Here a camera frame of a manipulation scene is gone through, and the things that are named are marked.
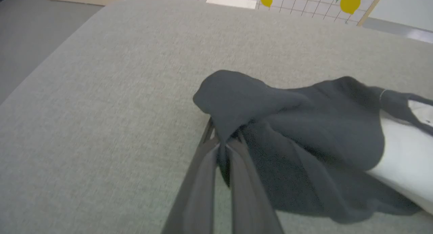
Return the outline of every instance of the white wall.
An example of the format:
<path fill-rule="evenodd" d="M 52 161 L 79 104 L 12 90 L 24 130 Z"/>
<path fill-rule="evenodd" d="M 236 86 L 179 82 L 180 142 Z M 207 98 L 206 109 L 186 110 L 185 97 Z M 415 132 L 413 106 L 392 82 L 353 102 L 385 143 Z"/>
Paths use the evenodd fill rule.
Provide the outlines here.
<path fill-rule="evenodd" d="M 433 0 L 380 0 L 369 17 L 433 31 Z"/>

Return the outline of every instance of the gray upholstery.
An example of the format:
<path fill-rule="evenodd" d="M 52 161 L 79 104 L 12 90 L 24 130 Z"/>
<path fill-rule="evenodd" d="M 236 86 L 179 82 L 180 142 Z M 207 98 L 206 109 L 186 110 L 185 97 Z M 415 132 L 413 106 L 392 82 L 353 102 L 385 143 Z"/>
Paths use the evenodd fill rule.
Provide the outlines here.
<path fill-rule="evenodd" d="M 192 95 L 215 70 L 282 88 L 350 75 L 431 99 L 432 54 L 360 27 L 198 1 L 107 6 L 0 105 L 0 233 L 159 233 L 208 119 Z M 217 185 L 215 229 L 229 233 Z M 354 225 L 278 215 L 297 234 L 433 230 L 425 213 Z"/>

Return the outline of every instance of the wooden frame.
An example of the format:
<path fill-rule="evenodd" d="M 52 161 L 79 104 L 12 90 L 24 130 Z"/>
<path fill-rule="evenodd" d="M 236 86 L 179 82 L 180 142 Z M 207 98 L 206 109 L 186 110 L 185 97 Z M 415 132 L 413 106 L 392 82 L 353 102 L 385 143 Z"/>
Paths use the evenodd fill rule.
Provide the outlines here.
<path fill-rule="evenodd" d="M 364 24 L 364 21 L 368 18 L 370 13 L 373 11 L 373 9 L 376 7 L 376 5 L 379 3 L 380 0 L 374 0 L 373 3 L 371 3 L 370 8 L 368 8 L 367 12 L 365 12 L 364 16 L 362 16 L 361 20 L 358 22 L 357 26 L 362 26 Z"/>

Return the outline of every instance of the gray floor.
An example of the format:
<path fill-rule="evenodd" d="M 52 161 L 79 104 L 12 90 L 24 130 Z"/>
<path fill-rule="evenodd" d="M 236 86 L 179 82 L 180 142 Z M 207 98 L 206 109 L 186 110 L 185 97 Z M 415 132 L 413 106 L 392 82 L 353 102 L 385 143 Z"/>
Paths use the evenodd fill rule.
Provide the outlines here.
<path fill-rule="evenodd" d="M 48 0 L 0 2 L 0 103 L 99 9 Z"/>

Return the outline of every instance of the dark gray cloth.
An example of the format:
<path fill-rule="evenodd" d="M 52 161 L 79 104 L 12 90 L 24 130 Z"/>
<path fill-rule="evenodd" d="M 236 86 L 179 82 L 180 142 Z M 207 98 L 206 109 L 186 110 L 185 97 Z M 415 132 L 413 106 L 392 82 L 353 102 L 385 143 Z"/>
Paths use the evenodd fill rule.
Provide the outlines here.
<path fill-rule="evenodd" d="M 420 210 L 365 171 L 377 165 L 384 150 L 380 109 L 432 134 L 432 128 L 411 113 L 407 100 L 433 102 L 384 91 L 351 77 L 276 89 L 242 73 L 220 70 L 203 81 L 193 100 L 211 115 L 221 141 L 242 131 L 275 209 L 351 223 L 375 211 Z M 223 148 L 219 165 L 229 184 Z"/>

